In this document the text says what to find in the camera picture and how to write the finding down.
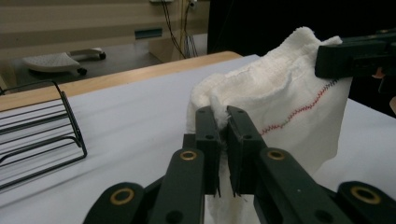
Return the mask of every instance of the gray floor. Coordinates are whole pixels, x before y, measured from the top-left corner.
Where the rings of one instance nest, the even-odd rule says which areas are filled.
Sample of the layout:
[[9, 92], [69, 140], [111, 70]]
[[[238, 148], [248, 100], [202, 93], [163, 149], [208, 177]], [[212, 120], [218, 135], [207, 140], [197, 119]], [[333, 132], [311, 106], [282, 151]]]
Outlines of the gray floor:
[[[198, 55], [205, 55], [206, 35], [196, 35], [194, 37], [194, 42]], [[98, 55], [79, 55], [73, 57], [83, 68], [88, 70], [85, 76], [81, 76], [77, 71], [37, 73], [29, 70], [22, 62], [22, 59], [13, 60], [11, 63], [17, 77], [18, 85], [46, 79], [51, 79], [58, 84], [62, 84], [86, 78], [108, 76], [118, 72], [162, 63], [155, 56], [149, 53], [148, 42], [135, 42], [129, 45], [102, 47], [101, 49], [106, 54], [106, 58], [104, 60], [100, 60]], [[20, 89], [20, 91], [40, 87], [42, 86], [34, 85], [25, 89]]]

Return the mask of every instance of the red stitching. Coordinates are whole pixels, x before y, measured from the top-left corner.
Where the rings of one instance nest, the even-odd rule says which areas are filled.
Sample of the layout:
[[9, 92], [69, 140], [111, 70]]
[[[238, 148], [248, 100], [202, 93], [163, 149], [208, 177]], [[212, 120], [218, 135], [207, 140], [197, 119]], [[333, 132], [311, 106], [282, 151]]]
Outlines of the red stitching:
[[299, 107], [293, 111], [291, 111], [291, 113], [288, 115], [288, 117], [285, 119], [285, 121], [283, 121], [282, 123], [278, 123], [278, 124], [270, 124], [268, 125], [266, 128], [262, 129], [262, 132], [260, 133], [261, 135], [265, 135], [269, 132], [271, 132], [272, 130], [275, 129], [282, 129], [283, 127], [285, 127], [295, 116], [297, 116], [298, 114], [308, 111], [310, 109], [312, 109], [320, 100], [320, 98], [324, 95], [324, 93], [332, 86], [334, 86], [336, 83], [338, 82], [338, 79], [334, 79], [331, 82], [329, 82], [328, 84], [326, 84], [317, 94], [317, 97], [315, 97], [315, 99], [313, 100], [313, 102], [309, 105], [304, 105], [302, 107]]

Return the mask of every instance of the table surface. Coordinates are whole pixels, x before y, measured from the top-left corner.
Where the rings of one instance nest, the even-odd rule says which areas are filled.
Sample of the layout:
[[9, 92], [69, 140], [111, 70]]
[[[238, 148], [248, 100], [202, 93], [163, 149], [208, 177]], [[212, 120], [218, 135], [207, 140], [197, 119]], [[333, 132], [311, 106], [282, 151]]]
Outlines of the table surface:
[[[107, 188], [125, 181], [145, 187], [157, 180], [182, 146], [193, 86], [258, 58], [223, 52], [60, 85], [88, 157], [0, 192], [0, 223], [81, 223]], [[0, 106], [50, 97], [46, 89], [11, 93], [0, 97]], [[396, 198], [395, 133], [396, 119], [348, 100], [337, 156], [314, 179], [332, 190], [362, 181]]]

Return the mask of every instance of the black wire rack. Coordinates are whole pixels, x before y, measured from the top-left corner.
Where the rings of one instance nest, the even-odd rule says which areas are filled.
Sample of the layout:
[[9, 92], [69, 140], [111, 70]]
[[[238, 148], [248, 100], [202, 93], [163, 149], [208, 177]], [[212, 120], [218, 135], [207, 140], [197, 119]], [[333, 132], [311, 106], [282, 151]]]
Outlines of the black wire rack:
[[6, 90], [48, 83], [59, 98], [0, 111], [0, 190], [53, 172], [87, 157], [72, 108], [56, 82], [44, 80]]

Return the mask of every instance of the white cloth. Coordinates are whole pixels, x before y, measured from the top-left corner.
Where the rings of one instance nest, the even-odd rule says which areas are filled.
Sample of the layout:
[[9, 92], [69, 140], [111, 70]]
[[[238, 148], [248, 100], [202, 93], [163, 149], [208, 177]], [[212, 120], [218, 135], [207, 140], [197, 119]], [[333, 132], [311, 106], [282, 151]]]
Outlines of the white cloth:
[[[206, 105], [224, 128], [233, 105], [247, 111], [268, 147], [287, 150], [313, 174], [336, 154], [351, 83], [315, 76], [318, 46], [340, 43], [338, 36], [322, 42], [301, 27], [256, 62], [205, 78], [191, 92], [187, 132], [195, 132], [195, 111]], [[214, 223], [260, 223], [251, 195], [233, 197], [225, 153], [220, 162], [221, 198], [206, 197]]]

